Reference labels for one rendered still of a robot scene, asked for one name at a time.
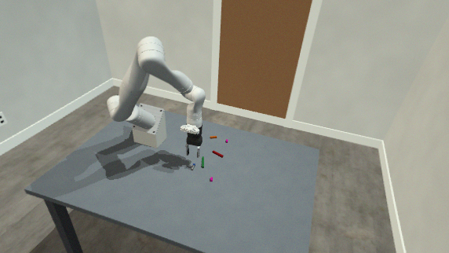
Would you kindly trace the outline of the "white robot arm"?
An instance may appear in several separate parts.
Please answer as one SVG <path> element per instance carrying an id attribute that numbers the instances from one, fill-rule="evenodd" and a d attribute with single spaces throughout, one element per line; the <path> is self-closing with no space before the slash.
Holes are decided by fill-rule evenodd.
<path id="1" fill-rule="evenodd" d="M 181 71 L 171 71 L 165 61 L 164 47 L 158 38 L 150 36 L 140 40 L 133 61 L 120 84 L 119 96 L 110 97 L 107 101 L 108 111 L 114 121 L 125 120 L 144 129 L 151 129 L 155 125 L 155 117 L 136 106 L 147 87 L 149 75 L 169 83 L 183 97 L 193 101 L 187 106 L 189 119 L 202 117 L 205 91 L 194 86 Z"/>

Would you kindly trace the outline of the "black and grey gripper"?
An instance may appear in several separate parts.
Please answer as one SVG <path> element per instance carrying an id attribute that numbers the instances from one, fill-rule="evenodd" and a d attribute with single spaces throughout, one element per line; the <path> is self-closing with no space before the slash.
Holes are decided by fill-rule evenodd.
<path id="1" fill-rule="evenodd" d="M 187 132 L 187 143 L 185 145 L 186 147 L 186 156 L 189 154 L 189 147 L 188 145 L 195 145 L 198 146 L 197 148 L 197 158 L 199 158 L 199 149 L 203 143 L 202 138 L 202 117 L 200 119 L 189 119 L 187 117 L 187 123 L 186 125 L 181 126 L 181 131 Z"/>

